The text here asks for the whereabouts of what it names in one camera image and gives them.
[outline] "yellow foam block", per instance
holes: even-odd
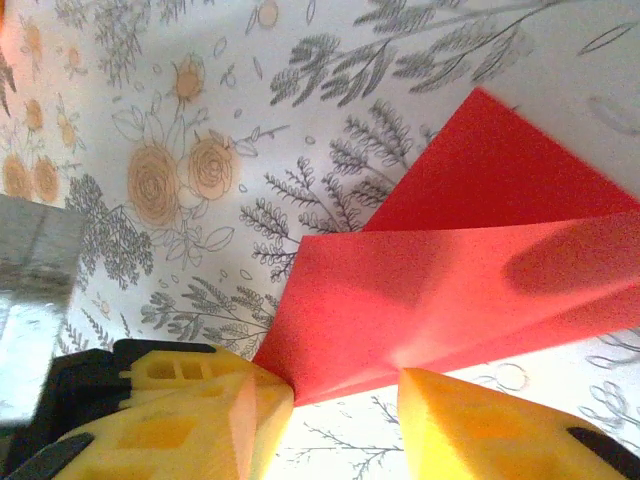
[[[200,374],[215,378],[231,372],[251,372],[256,379],[256,435],[251,460],[251,480],[260,480],[273,459],[293,412],[293,390],[280,377],[216,347],[216,353],[151,352],[134,362],[124,377],[133,389],[121,408],[135,407],[198,384]]]
[[[245,480],[256,428],[251,373],[222,376],[100,418],[57,480]]]
[[[590,423],[419,369],[398,385],[398,417],[414,480],[624,480],[566,429]]]

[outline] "floral wallpaper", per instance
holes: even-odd
[[[8,2],[0,191],[88,218],[59,353],[251,358],[302,236],[361,229],[476,85],[640,195],[639,23],[632,0]],[[455,375],[637,452],[638,336]],[[407,478],[394,396],[297,410],[271,476]]]

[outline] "gray metal object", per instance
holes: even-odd
[[[75,284],[84,217],[0,195],[0,427],[31,421]]]

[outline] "black plastic part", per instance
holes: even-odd
[[[118,411],[131,382],[119,373],[154,350],[215,353],[210,345],[154,340],[119,340],[113,353],[87,350],[53,360],[38,410],[28,427],[17,428],[4,463],[15,471],[39,450],[85,423]]]
[[[51,480],[87,448],[94,438],[93,435],[85,432],[47,445],[6,480]]]
[[[613,438],[587,428],[570,427],[567,432],[629,480],[640,480],[640,458]]]

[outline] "red paper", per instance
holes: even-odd
[[[631,326],[638,208],[476,90],[367,233],[303,239],[254,361],[304,405]]]

